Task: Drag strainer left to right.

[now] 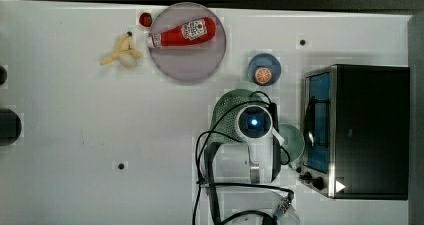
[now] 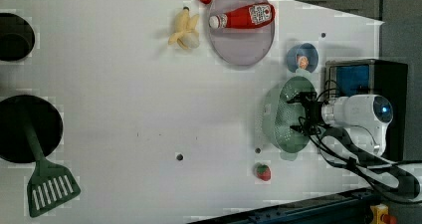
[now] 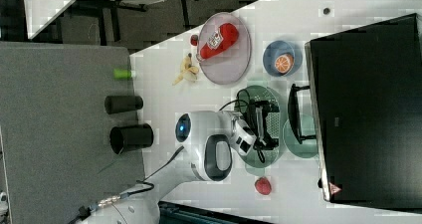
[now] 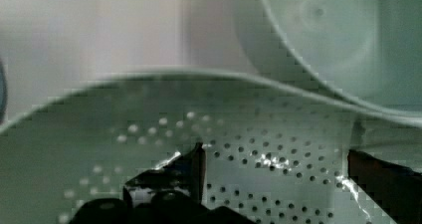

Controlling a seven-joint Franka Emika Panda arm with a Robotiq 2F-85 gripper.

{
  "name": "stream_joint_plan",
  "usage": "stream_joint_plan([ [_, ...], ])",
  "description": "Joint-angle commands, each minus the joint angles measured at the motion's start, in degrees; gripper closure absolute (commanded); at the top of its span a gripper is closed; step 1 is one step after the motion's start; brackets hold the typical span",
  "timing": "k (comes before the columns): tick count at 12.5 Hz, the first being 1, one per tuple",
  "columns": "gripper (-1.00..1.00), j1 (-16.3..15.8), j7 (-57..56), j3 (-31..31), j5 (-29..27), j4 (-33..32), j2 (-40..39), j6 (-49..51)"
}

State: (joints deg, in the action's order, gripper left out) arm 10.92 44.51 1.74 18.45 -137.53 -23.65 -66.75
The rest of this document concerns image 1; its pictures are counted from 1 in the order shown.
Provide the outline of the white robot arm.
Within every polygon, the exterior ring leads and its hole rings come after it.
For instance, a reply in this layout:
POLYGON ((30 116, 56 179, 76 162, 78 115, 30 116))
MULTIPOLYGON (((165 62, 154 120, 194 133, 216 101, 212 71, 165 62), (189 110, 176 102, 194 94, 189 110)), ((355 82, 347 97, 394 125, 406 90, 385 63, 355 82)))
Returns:
POLYGON ((254 101, 233 110, 229 121, 235 134, 225 142, 213 141, 203 152, 206 189, 214 225, 227 225, 244 216, 221 216, 218 190, 225 187, 270 189, 281 170, 281 146, 276 104, 254 101))

